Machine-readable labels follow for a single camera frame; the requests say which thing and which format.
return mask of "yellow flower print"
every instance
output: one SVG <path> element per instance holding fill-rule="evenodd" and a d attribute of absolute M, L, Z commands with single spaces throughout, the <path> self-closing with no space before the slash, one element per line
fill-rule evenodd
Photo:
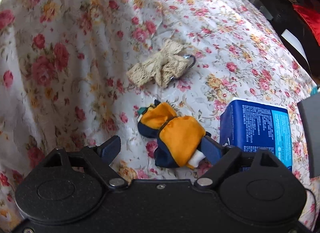
<path fill-rule="evenodd" d="M 268 29 L 268 28 L 265 28 L 265 31 L 266 31 L 266 33 L 268 33 L 268 34 L 272 34 L 271 30 Z"/>
<path fill-rule="evenodd" d="M 248 63 L 252 62 L 252 58 L 251 58 L 251 56 L 250 56 L 249 53 L 243 51 L 243 52 L 242 52 L 242 55 L 243 55 L 243 57 L 246 59 L 246 61 L 247 61 Z"/>
<path fill-rule="evenodd" d="M 259 37 L 257 37 L 256 35 L 253 35 L 253 34 L 250 35 L 250 38 L 255 42 L 259 42 L 260 41 Z"/>
<path fill-rule="evenodd" d="M 56 16 L 58 11 L 59 11 L 58 5 L 55 4 L 53 1 L 49 0 L 43 6 L 43 15 L 40 17 L 40 22 L 51 21 L 54 18 L 54 16 Z"/>
<path fill-rule="evenodd" d="M 31 97 L 31 106 L 37 108 L 39 106 L 38 99 L 36 97 Z"/>
<path fill-rule="evenodd" d="M 137 173 L 135 172 L 135 170 L 127 167 L 127 163 L 122 160 L 120 161 L 118 174 L 127 182 L 131 182 L 133 179 L 137 178 Z"/>
<path fill-rule="evenodd" d="M 87 79 L 89 79 L 89 80 L 92 79 L 92 73 L 91 73 L 91 72 L 89 72 L 89 73 L 87 74 Z"/>
<path fill-rule="evenodd" d="M 95 92 L 98 90 L 98 84 L 90 85 L 90 92 Z"/>
<path fill-rule="evenodd" d="M 193 5 L 195 3 L 194 0 L 187 0 L 188 5 Z"/>
<path fill-rule="evenodd" d="M 141 9 L 143 7 L 143 1 L 142 0 L 134 0 L 133 3 L 134 3 L 134 7 L 135 8 Z"/>
<path fill-rule="evenodd" d="M 90 0 L 90 5 L 96 6 L 99 5 L 99 0 Z"/>
<path fill-rule="evenodd" d="M 222 84 L 221 80 L 216 78 L 214 74 L 207 76 L 207 85 L 213 89 L 217 89 Z"/>
<path fill-rule="evenodd" d="M 111 116 L 112 116 L 112 113 L 111 113 L 109 108 L 106 109 L 104 111 L 104 113 L 102 114 L 102 118 L 105 119 L 105 120 L 108 120 Z"/>
<path fill-rule="evenodd" d="M 133 46 L 133 50 L 138 52 L 140 49 L 138 46 Z"/>
<path fill-rule="evenodd" d="M 52 98 L 52 88 L 51 87 L 46 87 L 45 89 L 44 89 L 44 94 L 45 94 L 45 97 L 47 98 L 47 99 L 51 99 Z"/>

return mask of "blue package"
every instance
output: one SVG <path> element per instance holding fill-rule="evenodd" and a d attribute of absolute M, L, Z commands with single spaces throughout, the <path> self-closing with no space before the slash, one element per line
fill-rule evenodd
<path fill-rule="evenodd" d="M 268 148 L 292 169 L 292 142 L 288 110 L 282 106 L 234 98 L 220 117 L 220 144 L 245 152 Z"/>

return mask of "metal bolt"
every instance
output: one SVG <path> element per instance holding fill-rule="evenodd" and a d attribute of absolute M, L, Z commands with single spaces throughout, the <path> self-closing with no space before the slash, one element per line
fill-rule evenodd
<path fill-rule="evenodd" d="M 213 181 L 209 178 L 200 178 L 197 180 L 197 183 L 200 185 L 200 186 L 209 186 L 213 183 Z"/>
<path fill-rule="evenodd" d="M 32 229 L 26 228 L 24 229 L 23 233 L 34 233 Z"/>
<path fill-rule="evenodd" d="M 125 184 L 125 181 L 121 178 L 114 178 L 109 180 L 109 184 L 113 187 L 120 187 Z"/>
<path fill-rule="evenodd" d="M 158 190 L 163 190 L 165 188 L 165 185 L 164 184 L 159 184 L 157 185 L 157 189 Z"/>

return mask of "floral bedsheet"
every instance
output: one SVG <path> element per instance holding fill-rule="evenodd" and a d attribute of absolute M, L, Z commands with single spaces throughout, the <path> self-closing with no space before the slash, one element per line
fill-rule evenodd
<path fill-rule="evenodd" d="M 125 72 L 172 38 L 197 58 L 182 79 L 135 87 Z M 316 194 L 296 102 L 313 81 L 247 0 L 2 0 L 0 5 L 0 227 L 19 221 L 14 192 L 55 147 L 76 151 L 112 135 L 122 150 L 112 167 L 132 179 L 202 175 L 155 166 L 157 144 L 139 135 L 137 110 L 154 99 L 192 115 L 219 140 L 233 97 L 287 106 L 293 173 Z M 313 227 L 311 197 L 301 221 Z"/>

